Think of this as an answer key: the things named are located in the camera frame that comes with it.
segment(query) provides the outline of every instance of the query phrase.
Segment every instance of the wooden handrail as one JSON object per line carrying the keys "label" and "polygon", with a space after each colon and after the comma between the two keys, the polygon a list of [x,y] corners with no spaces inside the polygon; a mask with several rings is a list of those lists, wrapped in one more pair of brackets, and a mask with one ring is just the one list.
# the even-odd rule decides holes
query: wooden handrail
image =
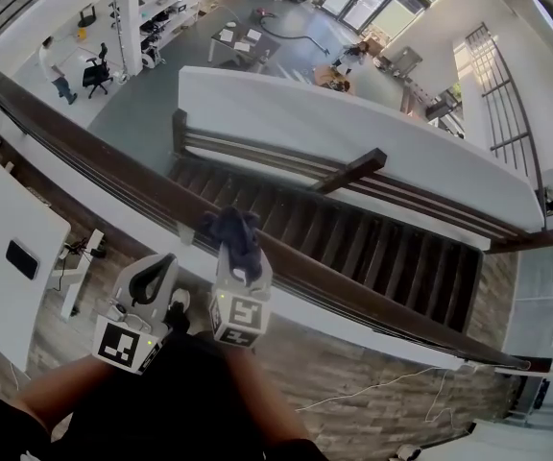
{"label": "wooden handrail", "polygon": [[361,158],[357,158],[342,169],[313,184],[311,189],[323,195],[336,191],[338,188],[347,186],[351,182],[358,181],[374,171],[378,171],[385,166],[387,158],[385,153],[379,149],[372,149]]}
{"label": "wooden handrail", "polygon": [[[177,115],[180,115],[178,118],[183,117],[181,112],[178,112]],[[343,171],[347,167],[342,162],[273,146],[257,140],[238,138],[222,133],[189,130],[181,123],[175,127],[174,143],[178,154],[182,154],[185,147],[195,147],[263,163],[318,181],[322,181],[338,171]],[[378,172],[372,172],[362,179],[352,181],[345,187],[423,213],[491,240],[526,239],[529,236],[525,230],[488,214]]]}
{"label": "wooden handrail", "polygon": [[[203,215],[218,210],[107,145],[1,73],[0,109],[61,160],[163,226],[173,228],[179,221],[198,230]],[[259,231],[257,238],[273,266],[277,282],[293,282],[306,292],[315,290],[313,299],[320,305],[366,316],[374,328],[387,329],[463,358],[510,367],[523,368],[526,364],[386,299],[264,232]]]}

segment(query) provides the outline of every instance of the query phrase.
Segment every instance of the white desk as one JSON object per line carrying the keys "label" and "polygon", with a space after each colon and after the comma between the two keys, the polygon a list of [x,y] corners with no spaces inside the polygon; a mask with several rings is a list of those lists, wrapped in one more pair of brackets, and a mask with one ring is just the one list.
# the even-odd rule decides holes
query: white desk
{"label": "white desk", "polygon": [[[21,371],[27,368],[37,310],[69,224],[0,166],[0,352]],[[39,261],[27,279],[6,260],[17,239]]]}

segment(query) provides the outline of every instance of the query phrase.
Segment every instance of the cable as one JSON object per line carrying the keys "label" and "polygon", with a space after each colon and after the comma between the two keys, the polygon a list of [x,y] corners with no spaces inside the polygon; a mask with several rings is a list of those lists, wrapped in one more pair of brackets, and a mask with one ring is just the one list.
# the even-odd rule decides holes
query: cable
{"label": "cable", "polygon": [[334,397],[334,398],[327,398],[325,400],[321,400],[321,401],[317,401],[316,403],[313,403],[313,404],[309,404],[308,406],[304,406],[303,408],[298,408],[296,411],[304,411],[304,410],[308,410],[310,408],[314,408],[315,406],[319,406],[320,404],[323,404],[325,402],[328,402],[328,401],[334,401],[334,400],[344,400],[346,398],[354,398],[358,395],[361,395],[362,393],[365,393],[366,391],[368,391],[369,389],[373,389],[373,388],[381,388],[383,386],[389,386],[390,384],[394,384],[395,382],[398,382],[400,381],[401,379],[404,379],[406,377],[413,377],[413,376],[419,376],[423,373],[427,373],[428,371],[440,371],[442,370],[443,367],[429,367],[428,369],[424,369],[423,371],[419,371],[419,372],[416,372],[416,373],[413,373],[413,374],[405,374],[404,376],[400,376],[400,377],[397,377],[396,379],[393,379],[389,382],[382,382],[380,384],[374,384],[373,386],[369,386],[368,388],[364,388],[362,389],[361,391],[358,391],[357,393],[354,393],[352,395],[343,395],[343,396],[337,396],[337,397]]}
{"label": "cable", "polygon": [[65,273],[65,260],[67,259],[68,256],[69,256],[69,253],[65,255],[65,258],[63,259],[63,269],[61,270],[61,275],[59,277],[59,288],[55,289],[57,290],[57,292],[61,291],[61,279],[63,278],[63,274]]}
{"label": "cable", "polygon": [[280,37],[281,39],[309,39],[309,40],[313,41],[313,44],[315,44],[315,46],[317,46],[320,50],[322,50],[326,56],[328,56],[330,54],[330,51],[327,48],[324,48],[320,43],[318,43],[311,36],[307,36],[307,35],[304,35],[304,36],[283,36],[283,35],[279,35],[277,33],[272,32],[270,29],[267,29],[266,26],[264,25],[264,19],[266,17],[275,18],[275,17],[277,17],[277,15],[274,14],[274,13],[267,12],[267,13],[264,13],[261,17],[259,17],[259,25],[269,35]]}
{"label": "cable", "polygon": [[226,7],[225,5],[222,5],[222,4],[219,4],[217,5],[216,7],[212,7],[211,10],[212,11],[216,11],[217,9],[225,9],[226,11],[228,11],[229,13],[231,13],[235,19],[238,21],[238,22],[241,22],[241,20],[238,18],[238,15],[236,15],[234,13],[234,11],[232,9],[230,9],[229,7]]}
{"label": "cable", "polygon": [[430,412],[432,411],[432,409],[434,408],[435,404],[437,404],[437,400],[439,399],[439,396],[441,395],[441,393],[443,392],[443,386],[445,386],[445,378],[447,377],[447,373],[449,372],[448,369],[445,369],[445,374],[443,374],[443,378],[441,379],[441,387],[439,387],[439,392],[437,393],[437,396],[434,397],[434,401],[432,401],[432,405],[430,406],[430,409],[428,410],[428,413],[426,413],[426,416],[425,418],[423,419],[423,421],[427,424],[432,424],[435,420],[437,420],[439,417],[441,417],[441,413],[443,413],[444,411],[446,411],[447,409],[448,410],[451,410],[451,408],[445,408],[444,410],[441,410],[441,413],[439,413],[439,415],[437,415],[434,419],[432,420],[428,420],[428,415],[430,415]]}
{"label": "cable", "polygon": [[88,253],[87,251],[83,251],[81,255],[83,255],[89,263],[91,262],[91,260],[87,256],[87,255],[91,256],[91,253]]}
{"label": "cable", "polygon": [[18,379],[16,378],[16,372],[14,371],[14,366],[10,362],[10,370],[12,371],[12,376],[14,377],[14,382],[16,383],[16,391],[20,391],[20,386],[18,385]]}

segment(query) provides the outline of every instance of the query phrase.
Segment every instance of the white cable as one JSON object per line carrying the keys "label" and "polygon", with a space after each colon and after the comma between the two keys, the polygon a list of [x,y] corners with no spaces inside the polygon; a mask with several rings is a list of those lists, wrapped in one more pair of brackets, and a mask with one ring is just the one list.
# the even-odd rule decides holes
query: white cable
{"label": "white cable", "polygon": [[211,10],[212,11],[216,11],[217,9],[225,9],[226,11],[228,11],[229,13],[231,13],[234,17],[236,17],[236,20],[238,21],[238,23],[241,23],[242,21],[238,18],[238,15],[236,15],[234,13],[234,11],[232,9],[229,9],[228,7],[226,7],[225,5],[217,5],[216,7],[212,7]]}
{"label": "white cable", "polygon": [[432,411],[434,406],[437,404],[437,400],[439,399],[439,396],[443,392],[443,386],[445,386],[445,378],[447,377],[448,372],[449,372],[449,370],[445,369],[445,374],[443,374],[443,378],[441,379],[441,386],[439,387],[439,392],[437,393],[437,396],[434,397],[434,401],[432,401],[432,405],[430,406],[430,409],[428,410],[428,413],[426,413],[426,416],[423,419],[423,421],[426,422],[427,424],[432,424],[435,420],[437,420],[441,416],[441,413],[443,413],[447,409],[449,409],[449,410],[451,409],[451,408],[446,408],[444,410],[441,410],[441,413],[439,413],[439,415],[437,415],[434,419],[428,420],[428,415],[430,415],[430,412]]}
{"label": "white cable", "polygon": [[12,371],[12,376],[14,377],[14,382],[16,383],[16,391],[20,391],[20,386],[18,385],[18,379],[16,378],[16,372],[14,371],[14,366],[10,362],[10,370]]}
{"label": "white cable", "polygon": [[383,387],[383,386],[389,386],[390,384],[394,384],[395,382],[398,382],[401,379],[404,379],[406,377],[419,376],[420,374],[427,373],[428,371],[440,371],[442,369],[443,369],[443,367],[429,367],[428,369],[424,369],[423,371],[419,371],[419,372],[416,372],[416,373],[413,373],[413,374],[405,374],[404,376],[397,377],[396,379],[393,379],[389,382],[382,382],[382,383],[379,383],[379,384],[374,384],[373,386],[369,386],[368,388],[364,388],[363,390],[358,391],[357,393],[354,393],[352,395],[337,396],[337,397],[334,397],[334,398],[327,398],[325,400],[317,401],[316,403],[309,404],[308,406],[304,406],[303,408],[298,408],[296,411],[308,410],[309,408],[314,408],[315,406],[319,406],[320,404],[323,404],[323,403],[328,402],[328,401],[344,400],[346,398],[353,398],[353,397],[356,397],[358,395],[361,395],[362,393],[365,393],[366,391],[368,391],[369,389],[372,389],[372,388],[380,388],[380,387]]}

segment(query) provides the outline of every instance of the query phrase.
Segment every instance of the person's arm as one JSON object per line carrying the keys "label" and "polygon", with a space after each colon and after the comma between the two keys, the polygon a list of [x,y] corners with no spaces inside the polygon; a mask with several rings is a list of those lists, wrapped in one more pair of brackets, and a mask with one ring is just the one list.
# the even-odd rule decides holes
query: person's arm
{"label": "person's arm", "polygon": [[223,346],[231,376],[268,447],[308,439],[300,416],[287,403],[248,349]]}
{"label": "person's arm", "polygon": [[60,69],[58,66],[56,66],[56,65],[53,64],[53,65],[51,66],[51,68],[52,68],[53,70],[55,70],[55,71],[56,71],[59,75],[61,75],[62,77],[65,77],[65,74],[64,74],[63,72],[61,72],[61,69]]}
{"label": "person's arm", "polygon": [[50,433],[115,370],[90,355],[33,379],[10,405],[35,418]]}

